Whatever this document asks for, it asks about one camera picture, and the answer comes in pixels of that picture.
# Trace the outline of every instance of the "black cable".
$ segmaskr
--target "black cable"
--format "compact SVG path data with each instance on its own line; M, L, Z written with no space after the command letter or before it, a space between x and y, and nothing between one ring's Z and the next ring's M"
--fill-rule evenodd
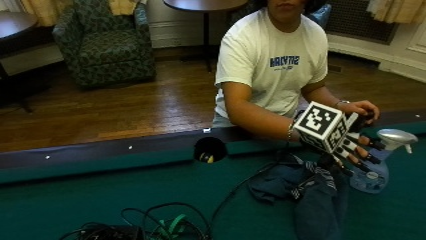
M140 210L140 209L138 209L138 208L126 208L126 209L122 210L122 218L123 218L123 220L124 220L131 226L138 226L138 225L135 225L135 224L126 218L126 216L124 216L124 212L126 212L126 211L136 211L136 212L142 213L142 214L146 216L144 221L143 221L143 225L142 225L142 229L143 229L143 233L144 233L144 238L146 238L146 219L147 219L147 217L148 217L148 218L150 218L156 224L159 224L159 226L163 228L163 230L166 231L166 233L167 233L167 235L168 235L170 240L174 239L172 234L171 234L171 232L168 231L168 229L166 228L164 224L163 224L148 212L146 212L146 211L143 211L143 210Z
M170 222L174 222L174 221L175 221L175 219L170 219L170 220L167 220L167 221L164 221L164 222L166 222L166 223L170 223ZM192 230L194 230L195 233L198 234L200 240L208 240L208 238L207 238L203 230L196 226L195 223L192 223L192 222L188 221L187 219L183 219L183 220L180 221L179 225L176 225L176 226L183 226L183 225L192 228ZM154 230L151 236L152 236L155 233L159 233L159 232L158 232L158 229L159 229L159 227Z
M91 240L91 238L95 237L98 234L100 236L100 233L104 232L106 230L114 230L114 229L110 226L107 226L107 227L104 226L103 228L94 230L94 232L90 233L88 236L86 236L84 238L80 238L79 240Z
M180 206L186 206L186 207L190 207L192 210L195 210L199 214L199 216L202 217L203 221L204 221L204 224L206 224L206 227L207 227L207 232L210 231L211 229L211 224L210 224L210 221L207 220L206 216L203 215L202 211L195 207L192 206L191 204L188 203L183 203L183 202L171 202L171 203L164 203L164 204L160 204L158 206L154 206L151 207L148 210L147 210L147 213L150 213L151 211L159 209L159 208L163 208L163 207L168 207L168 206L174 206L174 205L180 205Z
M163 225L163 226L167 226L168 223L172 222L174 220L175 220L175 219L162 220L162 221L164 221L164 222L162 223L162 225ZM160 228L164 229L164 227L163 227L162 225L159 225L159 226L152 230L152 232L151 232L151 234L150 234L150 239L154 237L155 234L159 234L158 239L159 239L159 237L160 237L160 239L163 239L164 234L162 234L162 232L160 232L160 230L159 230Z
M207 232L207 236L212 239L212 230L213 230L213 223L215 223L215 220L216 220L216 216L220 212L220 210L224 208L225 204L228 203L229 199L236 195L236 192L237 190L241 188L241 186L252 179L255 178L256 176L259 176L261 173L264 173L265 171L271 170L273 167L276 167L277 165L281 165L281 164L288 164L288 163L281 163L279 161L276 162L272 162L272 163L268 163L265 164L260 170L257 170L256 174L252 175L251 177L248 177L247 179L244 179L239 184L237 186L231 190L228 196L225 197L225 199L223 200L223 202L220 203L220 205L217 206L215 212L213 212L213 215L212 215L212 219L211 219L211 228L208 229L208 232Z
M71 235L74 235L74 234L76 234L76 233L82 233L82 231L86 231L86 229L76 229L76 230L74 230L72 232L70 232L70 233L66 233L60 238L59 238L59 240L66 240Z
M111 227L106 223L99 223L99 222L87 222L86 224L82 225L82 228L86 228L88 225L95 225L95 226L104 226L104 227Z

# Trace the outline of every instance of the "baseboard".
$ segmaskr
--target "baseboard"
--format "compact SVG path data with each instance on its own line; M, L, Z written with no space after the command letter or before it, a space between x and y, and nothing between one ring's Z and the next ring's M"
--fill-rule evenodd
M175 28L178 25L170 24L166 26L164 24L155 25L154 27L164 28L171 27ZM163 49L171 47L180 46L196 46L202 45L203 38L199 36L200 34L187 34L183 37L183 34L175 34L174 32L168 34L155 34L154 48ZM373 61L380 62L380 69L387 72L396 73L401 76L405 76L411 79L415 79L421 82L426 82L426 63L413 61L411 59L396 57L391 54L383 52L375 52L372 50L367 50L361 47L348 46L340 43L331 43L329 50L332 52L344 53L352 56L357 56L365 59L371 59ZM39 68L42 66L50 65L52 63L63 61L63 55L59 51L59 48L55 43L36 47L34 49L28 49L22 53L18 53L10 57L2 58L3 66L10 75L15 75L31 69Z
M203 26L198 21L176 21L152 23L150 25L154 48L171 48L180 46L203 45ZM225 34L225 26L211 26L210 43L219 45Z
M329 43L329 51L377 61L380 62L380 70L392 72L417 81L426 82L425 62L419 62L408 58L396 57L395 55L384 52L372 51L361 47L333 42Z

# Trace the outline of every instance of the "wristband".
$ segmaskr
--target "wristband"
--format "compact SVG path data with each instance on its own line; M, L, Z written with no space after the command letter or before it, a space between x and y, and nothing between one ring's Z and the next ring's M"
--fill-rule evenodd
M293 133L295 122L296 122L296 121L293 121L293 122L291 123L289 130L288 130L288 142L291 142L291 140L292 140L292 133Z
M351 103L348 100L339 100L339 102L335 104L335 108L339 109L340 103Z

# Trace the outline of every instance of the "curtain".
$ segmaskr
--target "curtain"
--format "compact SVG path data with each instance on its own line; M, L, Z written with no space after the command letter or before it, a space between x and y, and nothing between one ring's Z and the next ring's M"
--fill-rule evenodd
M3 2L11 12L23 12L24 8L20 0L3 0Z
M423 23L426 17L426 0L372 0L368 11L379 21Z
M131 15L136 7L138 0L110 0L110 7L115 15Z
M26 12L39 18L39 26L54 26L64 8L72 4L72 0L20 0ZM110 0L111 10L115 15L130 15L139 0Z

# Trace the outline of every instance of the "spray bottle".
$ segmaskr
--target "spray bottle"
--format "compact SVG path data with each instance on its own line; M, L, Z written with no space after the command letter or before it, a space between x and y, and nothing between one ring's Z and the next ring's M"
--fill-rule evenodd
M393 151L405 146L407 151L412 154L411 144L419 142L419 138L412 133L397 129L383 129L377 132L381 142L385 145L384 150L372 149L371 154L381 160L380 164L365 162L371 172L364 172L355 168L355 175L351 178L351 186L363 192L377 194L388 185L389 169L387 165L387 158Z

